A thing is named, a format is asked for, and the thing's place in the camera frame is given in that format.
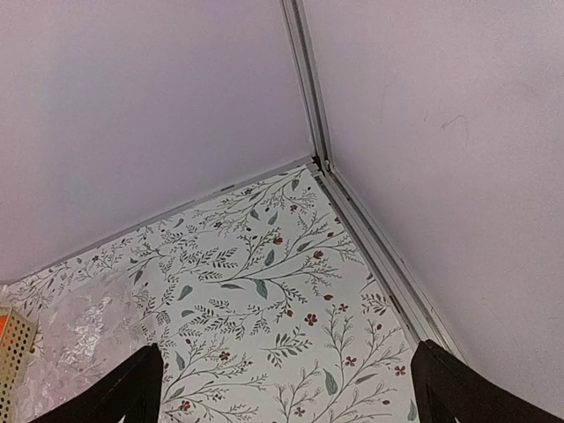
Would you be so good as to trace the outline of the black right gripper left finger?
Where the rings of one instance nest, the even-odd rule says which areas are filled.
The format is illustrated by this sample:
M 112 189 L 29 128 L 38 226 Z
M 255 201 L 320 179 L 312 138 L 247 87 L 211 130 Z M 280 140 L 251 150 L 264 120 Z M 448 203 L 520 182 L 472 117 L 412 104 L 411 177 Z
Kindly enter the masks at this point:
M 41 415 L 43 423 L 157 422 L 164 361 L 146 345 L 85 392 Z

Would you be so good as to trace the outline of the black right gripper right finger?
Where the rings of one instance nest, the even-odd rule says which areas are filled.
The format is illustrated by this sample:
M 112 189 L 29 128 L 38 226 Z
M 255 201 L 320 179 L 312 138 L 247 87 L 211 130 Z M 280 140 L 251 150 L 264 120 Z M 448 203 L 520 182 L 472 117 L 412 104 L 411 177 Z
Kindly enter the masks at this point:
M 421 422 L 545 422 L 563 419 L 494 385 L 428 339 L 411 362 Z

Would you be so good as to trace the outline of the clear pink-zipper zip bag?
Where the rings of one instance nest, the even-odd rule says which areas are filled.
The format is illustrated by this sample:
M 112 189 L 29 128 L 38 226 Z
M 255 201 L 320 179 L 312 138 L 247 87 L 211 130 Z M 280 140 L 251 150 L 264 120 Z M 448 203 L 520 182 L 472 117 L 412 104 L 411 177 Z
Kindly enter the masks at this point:
M 103 271 L 49 305 L 27 305 L 14 289 L 3 288 L 3 303 L 38 326 L 14 391 L 15 422 L 30 422 L 86 391 L 147 343 L 126 271 Z

